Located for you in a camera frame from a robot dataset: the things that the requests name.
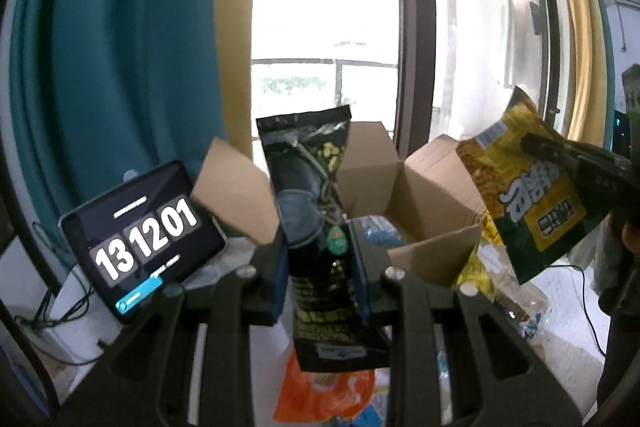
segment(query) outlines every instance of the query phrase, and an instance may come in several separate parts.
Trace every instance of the wire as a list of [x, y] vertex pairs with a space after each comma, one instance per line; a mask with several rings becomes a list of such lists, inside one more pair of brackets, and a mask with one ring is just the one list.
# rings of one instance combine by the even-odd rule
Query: wire
[[587, 277], [584, 274], [584, 270], [580, 266], [577, 266], [577, 264], [552, 264], [549, 268], [574, 268], [576, 270], [579, 270], [580, 273], [582, 274], [582, 309], [584, 311], [584, 316], [587, 317], [587, 322], [591, 327], [591, 333], [593, 333], [593, 338], [596, 341], [596, 347], [598, 348], [598, 351], [603, 357], [607, 358], [607, 353], [605, 353], [604, 349], [602, 349], [602, 347], [600, 346], [600, 341], [598, 340], [598, 334], [596, 333], [596, 328], [593, 326], [593, 322], [591, 322], [591, 317], [589, 316], [589, 312], [587, 311], [587, 299], [585, 296], [585, 287], [587, 284]]
[[[38, 236], [38, 238], [47, 246], [47, 248], [49, 248], [51, 253], [56, 256], [60, 263], [69, 270], [71, 275], [76, 278], [78, 284], [82, 288], [82, 297], [79, 298], [78, 301], [76, 301], [74, 304], [72, 304], [71, 307], [59, 319], [49, 319], [47, 317], [47, 310], [52, 298], [52, 292], [50, 290], [47, 290], [47, 292], [45, 293], [45, 296], [42, 298], [36, 314], [32, 319], [28, 319], [27, 317], [23, 317], [21, 315], [15, 315], [14, 321], [16, 322], [16, 324], [18, 324], [19, 326], [27, 326], [31, 330], [37, 332], [42, 331], [46, 328], [55, 328], [60, 324], [68, 324], [84, 317], [89, 311], [90, 297], [94, 294], [94, 290], [91, 288], [91, 286], [87, 288], [84, 285], [81, 277], [74, 271], [74, 267], [70, 266], [61, 254], [61, 252], [71, 252], [69, 252], [66, 247], [55, 240], [40, 223], [38, 223], [37, 221], [33, 221], [32, 226], [33, 231]], [[34, 349], [45, 355], [47, 358], [54, 360], [55, 362], [62, 363], [63, 365], [69, 365], [72, 367], [80, 367], [82, 365], [88, 365], [90, 363], [97, 362], [97, 360], [102, 356], [101, 353], [93, 359], [82, 360], [82, 362], [71, 362], [70, 360], [59, 359], [57, 356], [53, 355], [46, 349], [43, 349], [31, 339], [28, 340], [30, 341], [31, 346], [33, 346]]]

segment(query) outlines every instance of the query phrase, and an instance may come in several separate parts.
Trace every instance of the tablet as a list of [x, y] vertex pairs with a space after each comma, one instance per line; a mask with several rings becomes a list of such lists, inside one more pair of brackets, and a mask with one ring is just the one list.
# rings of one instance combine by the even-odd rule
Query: tablet
[[189, 199], [193, 184], [174, 161], [132, 179], [60, 219], [95, 292], [128, 322], [159, 287], [181, 282], [226, 246]]

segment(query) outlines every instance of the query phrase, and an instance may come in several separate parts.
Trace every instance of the open box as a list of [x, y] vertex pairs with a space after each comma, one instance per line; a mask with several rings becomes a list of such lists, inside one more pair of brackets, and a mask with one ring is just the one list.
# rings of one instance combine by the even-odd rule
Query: open box
[[[407, 242], [391, 261], [428, 283], [450, 285], [479, 239], [485, 205], [456, 154], [440, 136], [404, 162], [380, 122], [353, 122], [338, 170], [349, 217], [385, 216]], [[270, 243], [279, 219], [267, 176], [220, 139], [207, 153], [191, 197], [258, 245]]]

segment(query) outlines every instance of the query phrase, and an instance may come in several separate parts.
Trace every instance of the orange bag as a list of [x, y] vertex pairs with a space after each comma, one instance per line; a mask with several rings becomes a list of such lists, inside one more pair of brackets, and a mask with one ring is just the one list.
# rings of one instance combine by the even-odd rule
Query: orange bag
[[277, 422], [321, 422], [336, 415], [353, 419], [369, 404], [376, 386], [376, 372], [303, 373], [296, 352], [291, 351], [278, 405]]

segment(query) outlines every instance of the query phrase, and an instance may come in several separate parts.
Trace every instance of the silver screw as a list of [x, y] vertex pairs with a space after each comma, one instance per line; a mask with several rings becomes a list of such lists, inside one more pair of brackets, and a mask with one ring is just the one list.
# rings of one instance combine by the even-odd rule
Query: silver screw
[[463, 282], [460, 285], [460, 293], [466, 297], [475, 297], [478, 295], [478, 286], [473, 284], [472, 282]]
[[399, 266], [387, 266], [385, 268], [385, 277], [392, 281], [399, 281], [404, 279], [406, 272]]
[[175, 299], [177, 296], [181, 295], [183, 291], [184, 289], [182, 288], [182, 286], [180, 286], [177, 283], [172, 283], [169, 286], [167, 286], [164, 290], [162, 290], [164, 295], [166, 297], [169, 297], [170, 299]]
[[253, 279], [258, 274], [258, 270], [252, 264], [244, 264], [236, 268], [236, 275], [240, 279]]

